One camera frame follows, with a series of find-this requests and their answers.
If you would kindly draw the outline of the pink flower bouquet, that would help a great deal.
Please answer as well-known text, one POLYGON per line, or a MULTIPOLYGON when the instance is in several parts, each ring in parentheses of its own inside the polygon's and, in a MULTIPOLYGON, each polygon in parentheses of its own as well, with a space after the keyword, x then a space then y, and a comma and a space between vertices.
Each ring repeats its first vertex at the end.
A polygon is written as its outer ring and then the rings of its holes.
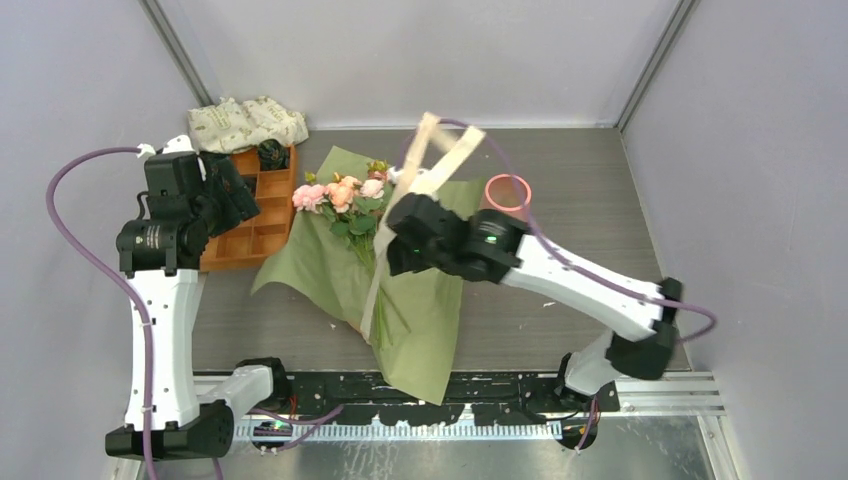
POLYGON ((389 167, 368 163, 363 175, 314 172, 294 191, 294 227, 286 246, 289 286, 348 322, 377 349, 395 343, 388 279, 389 167))

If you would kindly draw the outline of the orange and green wrapping paper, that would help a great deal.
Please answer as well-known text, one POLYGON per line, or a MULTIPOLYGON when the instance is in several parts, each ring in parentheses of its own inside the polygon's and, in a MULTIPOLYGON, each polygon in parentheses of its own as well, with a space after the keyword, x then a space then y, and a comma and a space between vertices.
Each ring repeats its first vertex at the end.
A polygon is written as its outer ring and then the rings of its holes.
MULTIPOLYGON (((330 316, 359 328, 371 271, 321 214, 295 215, 287 243, 268 257, 252 289, 281 283, 330 316)), ((464 282, 437 269, 386 276, 385 315, 371 346, 387 382, 419 400, 442 403, 458 340, 464 282)))

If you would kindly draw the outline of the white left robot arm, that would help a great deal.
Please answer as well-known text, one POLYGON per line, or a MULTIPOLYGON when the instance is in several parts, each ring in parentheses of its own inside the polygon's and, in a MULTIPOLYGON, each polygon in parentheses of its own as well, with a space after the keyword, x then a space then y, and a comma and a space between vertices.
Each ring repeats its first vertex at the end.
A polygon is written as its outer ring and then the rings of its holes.
POLYGON ((133 292, 131 393, 122 426, 105 436, 111 457, 218 459, 253 407, 285 409, 292 387, 273 357, 243 360, 199 395, 192 334, 202 296, 200 260, 210 240, 260 212, 229 156, 162 152, 144 163, 140 214, 116 238, 118 279, 133 292))

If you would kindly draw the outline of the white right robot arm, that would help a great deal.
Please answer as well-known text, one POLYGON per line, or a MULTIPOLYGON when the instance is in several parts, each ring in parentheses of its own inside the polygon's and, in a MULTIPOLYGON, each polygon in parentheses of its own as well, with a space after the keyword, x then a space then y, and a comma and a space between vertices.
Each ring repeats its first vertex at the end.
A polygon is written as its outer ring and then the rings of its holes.
POLYGON ((558 403, 582 409, 602 387, 622 377, 658 380, 676 344, 674 279, 637 281, 589 262, 532 233, 494 209, 467 219, 422 194, 404 196, 386 217, 391 275, 430 268, 469 282, 489 282, 544 295, 582 312, 606 331, 565 356, 555 384, 558 403))

